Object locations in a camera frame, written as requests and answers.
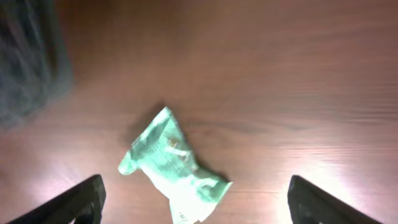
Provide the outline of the small mint green packet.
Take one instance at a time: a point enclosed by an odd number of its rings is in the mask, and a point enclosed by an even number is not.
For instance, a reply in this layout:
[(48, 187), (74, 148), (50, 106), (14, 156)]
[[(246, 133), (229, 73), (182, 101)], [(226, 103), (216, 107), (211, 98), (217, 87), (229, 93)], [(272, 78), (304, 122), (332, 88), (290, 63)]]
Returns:
[(174, 223), (205, 221), (232, 185), (198, 165), (191, 145), (168, 107), (132, 143), (118, 170), (122, 175), (143, 171), (168, 198)]

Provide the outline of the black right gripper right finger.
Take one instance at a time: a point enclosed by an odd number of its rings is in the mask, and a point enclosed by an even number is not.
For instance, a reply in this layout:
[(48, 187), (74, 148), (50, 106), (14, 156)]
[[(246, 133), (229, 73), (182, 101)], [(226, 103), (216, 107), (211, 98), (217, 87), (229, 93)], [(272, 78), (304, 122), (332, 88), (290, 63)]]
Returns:
[(287, 192), (293, 224), (381, 224), (299, 175)]

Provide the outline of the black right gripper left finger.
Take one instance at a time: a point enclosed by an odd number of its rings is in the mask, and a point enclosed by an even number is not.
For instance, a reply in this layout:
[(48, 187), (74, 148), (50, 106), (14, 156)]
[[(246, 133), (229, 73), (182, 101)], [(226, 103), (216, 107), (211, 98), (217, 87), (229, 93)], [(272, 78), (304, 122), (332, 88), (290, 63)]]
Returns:
[(102, 176), (95, 174), (9, 224), (100, 224), (105, 200)]

